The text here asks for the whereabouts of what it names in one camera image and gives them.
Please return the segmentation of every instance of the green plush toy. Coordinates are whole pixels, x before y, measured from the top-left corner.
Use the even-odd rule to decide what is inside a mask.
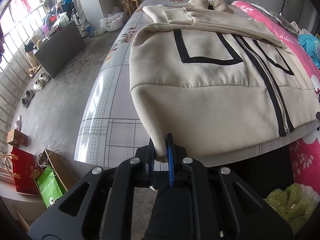
[[[302,199],[302,188],[294,183],[285,191],[272,191],[265,201],[291,226],[295,235],[306,223],[314,210],[310,198]]]

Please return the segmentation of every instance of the chair leg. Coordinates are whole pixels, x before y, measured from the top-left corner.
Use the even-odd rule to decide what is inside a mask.
[[[136,5],[137,5],[137,9],[138,9],[138,7],[140,5],[140,1],[139,0],[136,0]]]
[[[132,9],[131,9],[131,1],[130,0],[127,0],[128,1],[128,4],[129,4],[129,14],[130,14],[130,17],[132,16]]]

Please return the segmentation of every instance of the beige jacket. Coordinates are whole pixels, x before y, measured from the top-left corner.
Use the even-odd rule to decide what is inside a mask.
[[[143,8],[155,22],[136,34],[129,60],[132,99],[158,160],[170,132],[189,156],[207,158],[316,120],[310,78],[264,23],[207,10],[205,0],[177,7]]]

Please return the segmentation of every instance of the green shopping bag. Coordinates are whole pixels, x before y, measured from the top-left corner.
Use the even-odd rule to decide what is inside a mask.
[[[47,167],[44,170],[37,180],[37,184],[47,208],[52,206],[54,202],[63,195],[59,187],[59,180],[56,179],[56,176],[50,167]]]

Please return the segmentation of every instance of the metal railing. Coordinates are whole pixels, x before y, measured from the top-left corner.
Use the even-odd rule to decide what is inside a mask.
[[[16,22],[14,24],[14,26],[7,32],[4,34],[4,50],[5,50],[5,54],[7,56],[2,55],[2,58],[5,60],[6,62],[6,66],[3,68],[0,66],[0,72],[2,72],[2,74],[4,76],[6,76],[6,78],[9,80],[9,83],[11,83],[16,89],[17,91],[22,94],[24,87],[27,85],[27,82],[25,82],[25,80],[23,79],[23,77],[21,77],[17,71],[12,67],[12,62],[13,60],[17,63],[17,65],[19,66],[19,68],[21,68],[22,70],[22,74],[23,76],[26,75],[28,76],[27,71],[25,70],[25,68],[23,67],[23,65],[25,65],[25,63],[27,63],[27,65],[29,66],[29,68],[32,68],[30,62],[28,61],[28,59],[23,55],[23,53],[21,52],[21,46],[19,45],[19,43],[21,44],[21,42],[17,41],[17,38],[22,41],[22,47],[24,45],[26,45],[26,42],[29,40],[29,38],[31,37],[31,31],[32,33],[34,32],[38,32],[39,34],[42,32],[42,30],[40,29],[40,27],[42,26],[42,19],[44,18],[44,16],[46,15],[46,9],[44,8],[44,3],[41,3],[38,7],[36,7],[35,9],[33,9],[32,11],[30,11],[23,19],[19,20],[18,22]],[[30,26],[30,32],[28,32],[26,30],[26,26],[24,26],[24,23],[27,23]],[[8,42],[8,38],[10,37],[10,40],[12,42],[10,42],[11,44],[14,44],[15,48],[14,49],[10,49],[8,46],[9,42]],[[20,87],[15,81],[13,81],[9,75],[8,75],[8,70],[11,70],[15,76],[17,76],[17,78],[22,82],[23,87]],[[12,108],[12,113],[15,111],[16,107],[15,104],[17,103],[17,101],[19,101],[19,97],[20,95],[17,97],[10,88],[8,88],[5,85],[5,82],[3,82],[1,80],[0,77],[0,87],[3,87],[12,97],[11,98],[6,98],[3,94],[1,94],[0,92],[0,98],[2,98],[10,108]],[[5,115],[7,115],[9,117],[9,122],[3,120],[0,117],[0,123],[3,123],[6,127],[10,127],[10,122],[13,118],[13,114],[10,113],[9,111],[5,110],[2,106],[0,106],[0,111],[2,111]],[[5,130],[0,129],[0,134],[4,134],[5,136],[7,136],[7,132]],[[4,144],[5,146],[7,145],[7,143],[3,140],[0,140],[0,143]]]

